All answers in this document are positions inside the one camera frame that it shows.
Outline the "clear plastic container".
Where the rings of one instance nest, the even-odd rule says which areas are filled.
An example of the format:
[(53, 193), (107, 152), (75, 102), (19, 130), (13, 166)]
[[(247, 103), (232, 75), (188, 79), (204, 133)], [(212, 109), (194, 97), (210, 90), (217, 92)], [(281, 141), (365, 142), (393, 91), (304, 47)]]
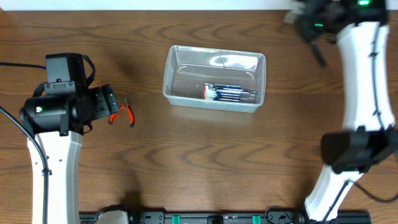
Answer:
[[(264, 102), (266, 68), (266, 56), (261, 53), (174, 45), (167, 57), (163, 94), (172, 105), (253, 113)], [(256, 100), (203, 100), (205, 83), (239, 85), (256, 91)]]

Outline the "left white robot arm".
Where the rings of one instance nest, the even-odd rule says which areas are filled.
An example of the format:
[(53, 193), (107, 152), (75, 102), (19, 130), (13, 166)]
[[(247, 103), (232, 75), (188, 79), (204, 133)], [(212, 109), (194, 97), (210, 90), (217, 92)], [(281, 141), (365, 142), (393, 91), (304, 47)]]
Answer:
[(32, 163), (33, 223), (79, 223), (78, 164), (85, 127), (119, 111), (111, 85), (44, 82), (21, 108)]

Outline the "precision screwdriver set case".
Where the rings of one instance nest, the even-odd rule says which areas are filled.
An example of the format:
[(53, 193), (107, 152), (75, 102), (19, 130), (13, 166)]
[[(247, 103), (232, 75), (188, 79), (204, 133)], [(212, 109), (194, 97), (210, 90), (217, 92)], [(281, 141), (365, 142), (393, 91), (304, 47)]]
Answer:
[(229, 101), (233, 103), (254, 103), (256, 96), (256, 91), (243, 89), (239, 85), (205, 83), (202, 99), (210, 101)]

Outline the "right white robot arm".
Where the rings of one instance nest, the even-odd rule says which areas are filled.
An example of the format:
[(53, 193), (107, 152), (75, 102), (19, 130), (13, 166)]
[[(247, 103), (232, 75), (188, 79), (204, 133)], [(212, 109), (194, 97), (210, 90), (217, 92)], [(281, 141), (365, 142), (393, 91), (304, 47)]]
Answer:
[(321, 66), (326, 62), (317, 39), (335, 37), (343, 66), (345, 112), (341, 131), (322, 136), (322, 171), (301, 212), (291, 223), (369, 223), (368, 214), (339, 212), (359, 179), (397, 152), (396, 120), (387, 88), (386, 48), (389, 34), (386, 1), (305, 0), (295, 26)]

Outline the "small claw hammer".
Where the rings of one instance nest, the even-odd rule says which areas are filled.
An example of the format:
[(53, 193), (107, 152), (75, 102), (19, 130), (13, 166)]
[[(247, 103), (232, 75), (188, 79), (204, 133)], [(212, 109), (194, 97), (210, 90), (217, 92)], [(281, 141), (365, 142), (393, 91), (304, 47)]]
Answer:
[(327, 66), (326, 61), (322, 55), (322, 53), (320, 52), (320, 49), (318, 48), (318, 45), (314, 42), (310, 43), (310, 48), (315, 56), (315, 58), (318, 61), (318, 64), (322, 67), (325, 68)]

